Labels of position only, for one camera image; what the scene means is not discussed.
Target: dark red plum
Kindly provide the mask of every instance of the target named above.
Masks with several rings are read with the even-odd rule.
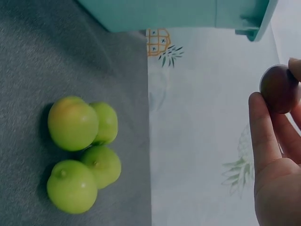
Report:
[[[285,114],[300,101],[301,86],[285,65],[275,65],[262,76],[260,92],[270,110]]]

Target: table surface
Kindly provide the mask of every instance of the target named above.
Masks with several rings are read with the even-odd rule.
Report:
[[[72,0],[0,1],[0,225],[150,226],[149,109],[143,35],[108,33]],[[57,148],[47,115],[57,99],[106,101],[119,117],[110,145],[119,180],[92,209],[70,215],[47,197]]]

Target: pineapple print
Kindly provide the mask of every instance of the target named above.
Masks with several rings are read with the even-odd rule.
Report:
[[[230,195],[238,193],[242,197],[246,186],[253,184],[254,180],[254,160],[251,142],[250,126],[247,125],[238,141],[238,160],[223,164],[227,171],[222,175],[227,179],[222,185],[230,186]]]
[[[174,67],[176,60],[181,58],[184,53],[183,47],[178,48],[172,45],[170,34],[166,29],[147,29],[146,41],[147,56],[159,56],[158,60],[162,61],[162,67],[164,65]]]

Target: teal box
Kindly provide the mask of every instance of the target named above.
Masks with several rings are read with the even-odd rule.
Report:
[[[235,29],[260,40],[278,0],[78,0],[111,32],[170,27]]]

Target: green apple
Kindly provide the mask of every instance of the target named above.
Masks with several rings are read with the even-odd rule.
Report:
[[[58,209],[79,214],[93,206],[97,187],[86,165],[75,160],[65,160],[53,167],[47,182],[47,193]]]
[[[115,110],[105,102],[90,104],[96,111],[98,117],[98,133],[93,144],[109,144],[117,136],[118,119]]]
[[[114,183],[121,173],[121,162],[115,152],[106,146],[88,148],[81,161],[94,174],[98,189]]]
[[[53,104],[48,128],[53,141],[67,151],[89,146],[98,132],[95,110],[79,97],[64,97]]]

